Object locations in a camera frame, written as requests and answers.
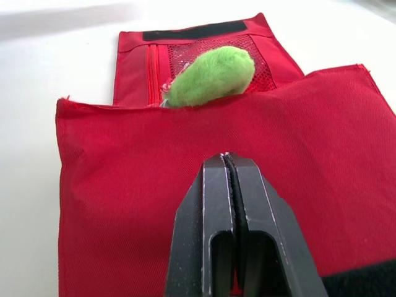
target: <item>mesh pocket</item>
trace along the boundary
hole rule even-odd
[[[198,40],[188,45],[168,45],[172,79],[183,70],[185,65],[194,62],[198,55],[225,45],[235,46],[248,51],[254,60],[256,71],[245,93],[265,92],[276,89],[270,69],[249,35],[215,40]]]

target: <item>white surface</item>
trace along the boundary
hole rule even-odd
[[[111,103],[121,30],[183,28],[263,12],[305,73],[363,63],[396,110],[391,22],[348,1],[232,2],[200,0],[189,9],[185,1],[0,0],[1,297],[58,295],[55,104],[67,95]]]

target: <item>black clamp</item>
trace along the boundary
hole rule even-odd
[[[327,297],[293,211],[250,159],[204,162],[175,217],[165,295]]]

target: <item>green pom-pom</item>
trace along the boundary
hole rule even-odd
[[[254,75],[249,53],[234,46],[210,50],[199,57],[164,94],[170,107],[203,105],[210,100],[243,93]]]

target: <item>red bag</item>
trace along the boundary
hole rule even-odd
[[[303,76],[263,14],[178,31],[121,32],[113,104],[159,106],[164,84],[198,55],[224,45],[246,49],[254,60],[256,73],[246,93],[274,90]]]
[[[56,130],[61,297],[161,296],[176,209],[222,152],[290,204],[320,276],[396,258],[396,118],[362,66],[200,108],[59,100]]]

